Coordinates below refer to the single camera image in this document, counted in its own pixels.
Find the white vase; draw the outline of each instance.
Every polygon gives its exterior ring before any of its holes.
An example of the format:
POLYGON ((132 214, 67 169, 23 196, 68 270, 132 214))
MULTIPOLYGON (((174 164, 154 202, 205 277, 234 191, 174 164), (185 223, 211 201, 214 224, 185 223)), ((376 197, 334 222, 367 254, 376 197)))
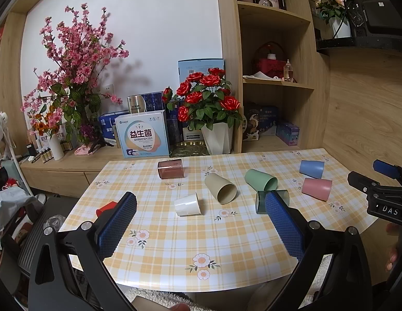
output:
POLYGON ((336 34, 335 38, 351 37, 351 27, 349 26, 348 19, 344 18, 341 28, 339 28, 341 20, 342 19, 339 17, 332 17, 329 19, 329 25, 331 26, 334 35, 339 29, 339 32, 336 34))
POLYGON ((51 139, 48 142, 50 146, 51 153, 53 154, 54 160, 59 160, 64 156, 63 149, 61 148, 59 138, 57 138, 56 134, 51 136, 51 139))
POLYGON ((230 153, 233 141, 233 127, 229 129, 227 123, 216 123, 213 124, 213 130, 211 131, 204 125, 201 131, 211 156, 230 153))

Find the blue gripper pad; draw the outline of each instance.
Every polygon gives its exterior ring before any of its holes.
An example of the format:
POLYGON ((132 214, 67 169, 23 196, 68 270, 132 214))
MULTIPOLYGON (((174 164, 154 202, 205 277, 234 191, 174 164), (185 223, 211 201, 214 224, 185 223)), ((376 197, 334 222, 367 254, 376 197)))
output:
POLYGON ((398 168, 396 168, 393 165, 387 164, 384 161, 377 159, 374 161, 372 167, 374 168, 374 171, 384 174, 385 176, 388 176, 391 179, 399 179, 400 177, 398 168))
POLYGON ((126 228, 136 213, 137 205, 136 196, 127 192, 113 208, 114 212, 111 218, 99 230, 96 239, 99 248, 97 254, 101 260, 111 257, 115 252, 126 228))
POLYGON ((265 206, 277 233, 289 255, 301 261, 305 254, 303 247, 303 234, 290 217, 288 207, 276 192, 269 192, 266 195, 265 206))

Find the perfume bottle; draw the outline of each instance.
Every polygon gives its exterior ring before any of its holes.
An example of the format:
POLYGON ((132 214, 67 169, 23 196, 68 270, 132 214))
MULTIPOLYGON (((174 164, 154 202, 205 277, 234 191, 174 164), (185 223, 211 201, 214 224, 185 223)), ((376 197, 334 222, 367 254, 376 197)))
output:
POLYGON ((287 60, 286 65, 283 67, 283 77, 285 82, 293 82, 293 68, 289 60, 287 60))

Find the purple box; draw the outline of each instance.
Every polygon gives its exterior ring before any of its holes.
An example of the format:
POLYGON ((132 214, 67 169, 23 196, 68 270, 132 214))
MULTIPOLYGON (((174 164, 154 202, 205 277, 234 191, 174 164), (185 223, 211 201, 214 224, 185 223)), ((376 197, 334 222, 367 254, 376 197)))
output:
POLYGON ((289 146, 297 146, 299 140, 299 127, 288 123, 287 121, 281 122, 277 125, 276 136, 289 146))

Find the blue cup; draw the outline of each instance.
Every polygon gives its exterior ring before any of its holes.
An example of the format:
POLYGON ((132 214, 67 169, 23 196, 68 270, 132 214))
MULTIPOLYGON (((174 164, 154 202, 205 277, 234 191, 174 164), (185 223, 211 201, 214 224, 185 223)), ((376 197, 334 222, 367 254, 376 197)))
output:
POLYGON ((321 179, 325 163, 316 160, 302 160, 299 172, 311 176, 312 178, 321 179))

